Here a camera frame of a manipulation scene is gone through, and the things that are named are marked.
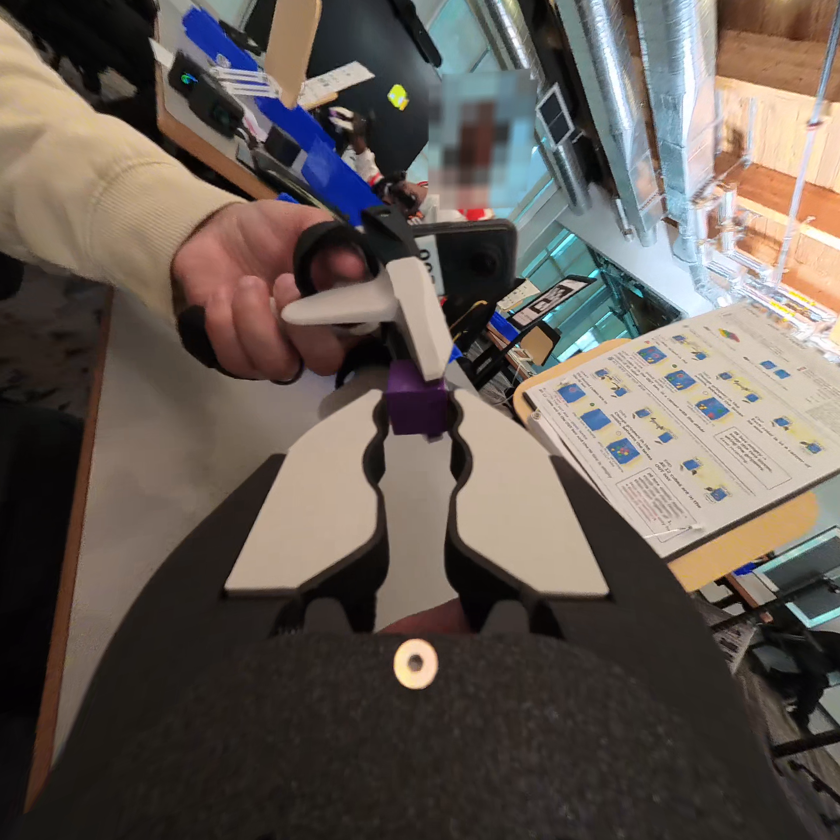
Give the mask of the wooden board stand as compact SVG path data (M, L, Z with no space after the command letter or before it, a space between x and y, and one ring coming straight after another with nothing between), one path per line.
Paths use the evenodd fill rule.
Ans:
M321 1L277 1L271 19L264 71L289 110L298 105L321 17Z

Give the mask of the person's left forearm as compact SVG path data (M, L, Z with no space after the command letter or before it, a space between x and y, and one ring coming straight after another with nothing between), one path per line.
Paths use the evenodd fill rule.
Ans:
M173 319L176 253L240 201L94 111L7 23L1 59L2 254L131 291Z

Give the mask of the large black screen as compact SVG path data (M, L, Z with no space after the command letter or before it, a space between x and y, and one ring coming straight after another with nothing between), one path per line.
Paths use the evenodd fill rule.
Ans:
M374 79L339 94L337 104L368 117L370 147L384 173L408 170L428 141L429 104L441 87L436 47L410 2L324 1L307 77L358 61ZM393 108L386 94L404 86L409 104Z

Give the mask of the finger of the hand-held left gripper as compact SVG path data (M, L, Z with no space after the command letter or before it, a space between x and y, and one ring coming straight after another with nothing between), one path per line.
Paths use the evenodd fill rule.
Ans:
M414 256L385 265L396 301L395 324L425 382L437 382L445 372L453 340L438 302L432 277Z
M388 373L389 369L385 366L367 366L351 373L341 387L321 400L319 420L327 419L370 390L384 392Z

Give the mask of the purple wooden cube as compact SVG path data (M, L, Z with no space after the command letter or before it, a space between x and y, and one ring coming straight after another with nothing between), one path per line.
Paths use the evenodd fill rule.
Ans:
M385 402L396 436L438 438L447 432L448 388L445 380L425 381L411 360L394 360Z

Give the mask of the person's black pants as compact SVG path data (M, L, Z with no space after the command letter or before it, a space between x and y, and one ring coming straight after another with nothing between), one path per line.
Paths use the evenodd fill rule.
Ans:
M81 454L82 423L1 405L2 787L28 771Z

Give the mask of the black device with green light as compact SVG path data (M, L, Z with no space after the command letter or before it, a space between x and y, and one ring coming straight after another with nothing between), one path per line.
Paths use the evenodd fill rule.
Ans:
M206 105L205 122L215 132L232 139L244 124L245 109L225 89L212 90Z
M166 78L170 87L180 97L189 100L205 72L206 69L202 64L179 49L173 56Z

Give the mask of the white printed paper strip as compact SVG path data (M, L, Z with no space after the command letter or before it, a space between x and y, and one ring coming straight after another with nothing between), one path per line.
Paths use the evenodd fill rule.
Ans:
M335 101L339 94L365 81L375 74L358 61L353 61L316 77L306 79L301 85L297 105L311 111Z

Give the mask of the newspaper sheet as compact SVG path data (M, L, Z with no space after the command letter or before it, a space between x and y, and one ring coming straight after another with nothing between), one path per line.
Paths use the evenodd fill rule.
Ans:
M701 603L706 624L717 647L726 660L730 675L734 676L755 642L759 628L752 618L744 618L744 611L730 613L715 604Z

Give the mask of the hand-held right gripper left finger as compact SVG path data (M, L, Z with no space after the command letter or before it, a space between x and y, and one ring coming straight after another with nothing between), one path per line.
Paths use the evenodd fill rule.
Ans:
M231 596L313 592L358 574L376 592L389 570L384 498L388 421L379 388L311 427L282 460L224 584Z

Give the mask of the person's left hand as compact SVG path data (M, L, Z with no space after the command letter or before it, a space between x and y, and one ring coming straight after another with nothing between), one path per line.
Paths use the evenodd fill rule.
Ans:
M300 235L333 216L281 201L234 203L208 218L179 248L174 283L185 304L205 311L206 333L222 369L252 381L290 382L303 369L337 373L354 336L331 327L279 323L299 299L292 258Z

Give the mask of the steel ceiling pipe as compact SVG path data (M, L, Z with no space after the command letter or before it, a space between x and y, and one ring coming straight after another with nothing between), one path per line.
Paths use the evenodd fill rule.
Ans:
M549 2L483 2L491 32L492 49L504 70L525 70L537 85L537 100L559 82L574 123L582 129L576 97L564 56L564 42L557 15ZM575 143L550 148L535 116L535 137L548 174L561 190L570 211L583 215L591 206L586 179L585 136Z

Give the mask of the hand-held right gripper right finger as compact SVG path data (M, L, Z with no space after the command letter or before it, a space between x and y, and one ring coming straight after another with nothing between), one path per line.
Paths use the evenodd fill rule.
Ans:
M463 388L450 393L454 546L531 592L600 600L609 589L550 452Z

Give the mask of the hanging ceiling sign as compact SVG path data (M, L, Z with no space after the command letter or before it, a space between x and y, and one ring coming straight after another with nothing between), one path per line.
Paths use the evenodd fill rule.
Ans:
M572 120L559 82L547 87L536 105L536 118L549 147L558 150L563 144L575 143L583 134Z

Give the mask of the black garment with yellow trim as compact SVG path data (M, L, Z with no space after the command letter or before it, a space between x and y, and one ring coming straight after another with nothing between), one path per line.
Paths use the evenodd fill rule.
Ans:
M487 300L456 304L447 299L443 312L454 346L459 352L466 354L476 338L486 329L492 316L497 313L497 304Z

